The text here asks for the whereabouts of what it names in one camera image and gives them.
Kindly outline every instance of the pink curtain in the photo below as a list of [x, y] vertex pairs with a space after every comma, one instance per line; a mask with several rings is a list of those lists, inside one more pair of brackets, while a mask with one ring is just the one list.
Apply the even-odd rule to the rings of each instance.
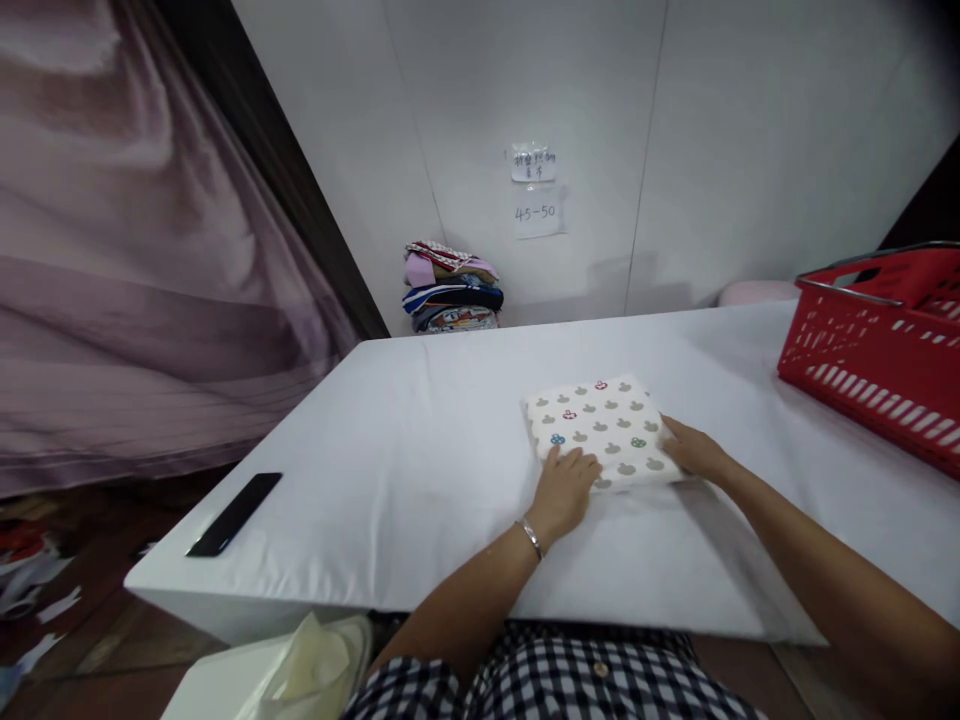
[[357, 343], [154, 8], [0, 4], [0, 497], [238, 460]]

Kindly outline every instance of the hand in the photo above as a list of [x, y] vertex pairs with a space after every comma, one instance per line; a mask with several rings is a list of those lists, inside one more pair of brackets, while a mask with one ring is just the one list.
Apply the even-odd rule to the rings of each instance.
[[663, 451], [687, 472], [716, 483], [737, 467], [737, 461], [706, 433], [684, 425], [679, 420], [661, 415], [676, 439], [663, 441]]
[[581, 523], [587, 514], [590, 487], [602, 471], [597, 456], [584, 455], [581, 448], [563, 457], [559, 445], [550, 449], [533, 505], [527, 511], [527, 522], [544, 552]]

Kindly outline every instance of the stack of folded clothes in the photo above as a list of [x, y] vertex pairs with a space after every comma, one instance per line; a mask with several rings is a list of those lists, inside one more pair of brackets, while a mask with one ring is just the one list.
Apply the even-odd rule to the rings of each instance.
[[441, 333], [499, 327], [503, 307], [499, 275], [475, 255], [420, 240], [407, 251], [403, 308], [415, 332]]

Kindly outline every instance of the plaid fabric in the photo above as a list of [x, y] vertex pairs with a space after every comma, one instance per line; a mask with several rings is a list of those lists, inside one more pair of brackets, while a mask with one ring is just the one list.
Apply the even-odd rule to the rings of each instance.
[[508, 627], [465, 693], [441, 660], [394, 658], [343, 717], [763, 717], [704, 674], [686, 635], [617, 630], [619, 640]]

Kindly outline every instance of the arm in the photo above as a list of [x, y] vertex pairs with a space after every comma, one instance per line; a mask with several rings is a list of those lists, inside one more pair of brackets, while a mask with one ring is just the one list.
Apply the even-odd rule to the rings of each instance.
[[[544, 554], [583, 520], [590, 486], [602, 469], [595, 455], [583, 455], [580, 448], [564, 457], [559, 446], [550, 450], [526, 514]], [[462, 682], [472, 680], [537, 563], [526, 532], [511, 526], [420, 603], [373, 661], [368, 677], [395, 657], [414, 657], [444, 660]]]
[[807, 614], [878, 694], [913, 710], [960, 701], [960, 632], [702, 432], [672, 418], [665, 452], [740, 508]]

